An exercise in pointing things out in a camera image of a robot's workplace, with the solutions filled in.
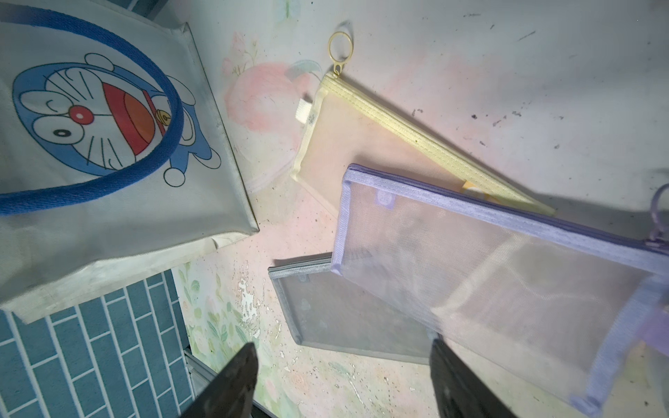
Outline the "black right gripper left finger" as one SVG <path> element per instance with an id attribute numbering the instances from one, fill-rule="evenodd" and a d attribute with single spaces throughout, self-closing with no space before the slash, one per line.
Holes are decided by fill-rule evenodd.
<path id="1" fill-rule="evenodd" d="M 254 405 L 259 361 L 254 343 L 246 343 L 180 416 L 249 418 Z"/>

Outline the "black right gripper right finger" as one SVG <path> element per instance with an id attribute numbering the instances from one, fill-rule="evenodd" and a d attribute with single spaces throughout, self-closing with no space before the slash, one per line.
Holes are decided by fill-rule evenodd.
<path id="1" fill-rule="evenodd" d="M 441 339 L 432 342 L 430 378 L 441 417 L 516 417 Z"/>

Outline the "grey mesh pouch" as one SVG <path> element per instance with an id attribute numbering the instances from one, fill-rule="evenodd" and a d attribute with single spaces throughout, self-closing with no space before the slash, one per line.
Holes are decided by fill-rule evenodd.
<path id="1" fill-rule="evenodd" d="M 396 362 L 428 364 L 437 333 L 330 271 L 331 253 L 268 268 L 296 344 Z"/>

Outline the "pale purple mesh pouch back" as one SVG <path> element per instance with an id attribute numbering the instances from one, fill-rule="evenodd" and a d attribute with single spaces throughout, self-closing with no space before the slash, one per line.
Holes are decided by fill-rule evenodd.
<path id="1" fill-rule="evenodd" d="M 629 351 L 665 348 L 664 230 L 632 240 L 351 165 L 331 268 L 598 417 Z"/>

